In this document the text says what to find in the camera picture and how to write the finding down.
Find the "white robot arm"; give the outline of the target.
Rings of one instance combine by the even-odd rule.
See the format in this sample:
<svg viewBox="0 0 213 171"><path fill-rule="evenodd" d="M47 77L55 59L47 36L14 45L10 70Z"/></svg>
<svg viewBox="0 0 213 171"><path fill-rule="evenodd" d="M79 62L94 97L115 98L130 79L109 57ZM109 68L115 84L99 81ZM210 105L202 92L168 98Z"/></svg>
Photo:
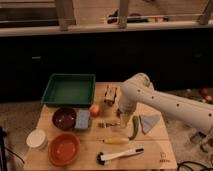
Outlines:
<svg viewBox="0 0 213 171"><path fill-rule="evenodd" d="M138 103L146 104L168 114L207 135L213 128L213 105L163 93L150 88L151 81L138 73L121 84L119 110L132 114Z"/></svg>

